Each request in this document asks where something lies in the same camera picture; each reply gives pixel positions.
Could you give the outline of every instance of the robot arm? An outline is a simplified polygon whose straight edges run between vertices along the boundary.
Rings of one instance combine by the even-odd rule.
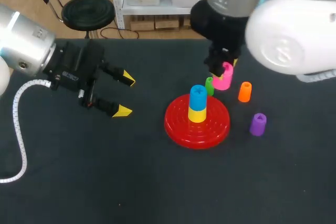
[[[93,91],[101,71],[128,86],[135,80],[124,69],[106,62],[101,45],[87,41],[83,48],[71,43],[57,45],[53,33],[0,5],[0,95],[8,86],[11,67],[28,76],[44,73],[51,89],[77,92],[79,104],[85,108],[96,108],[112,117],[129,115],[131,110]]]
[[[223,61],[237,58],[244,42],[262,65],[276,72],[298,75],[336,68],[336,0],[206,0],[192,8],[191,24],[212,41],[205,63],[218,76]]]

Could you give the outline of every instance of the purple ring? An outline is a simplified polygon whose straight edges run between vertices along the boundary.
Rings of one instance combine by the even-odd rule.
[[[262,136],[265,132],[266,123],[267,117],[264,114],[255,114],[250,127],[250,133],[253,136]]]

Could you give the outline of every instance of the chair leg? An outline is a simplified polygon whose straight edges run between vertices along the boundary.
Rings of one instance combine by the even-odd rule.
[[[99,39],[97,30],[89,31],[89,36],[91,39]]]

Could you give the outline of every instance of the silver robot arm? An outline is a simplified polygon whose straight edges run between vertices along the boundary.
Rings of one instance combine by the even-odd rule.
[[[0,5],[0,95],[9,83],[9,68],[35,76],[56,48],[55,34]]]

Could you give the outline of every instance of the blue ring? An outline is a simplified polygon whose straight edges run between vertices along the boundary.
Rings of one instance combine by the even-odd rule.
[[[202,111],[206,108],[207,92],[204,86],[195,85],[190,90],[189,107],[194,111]]]

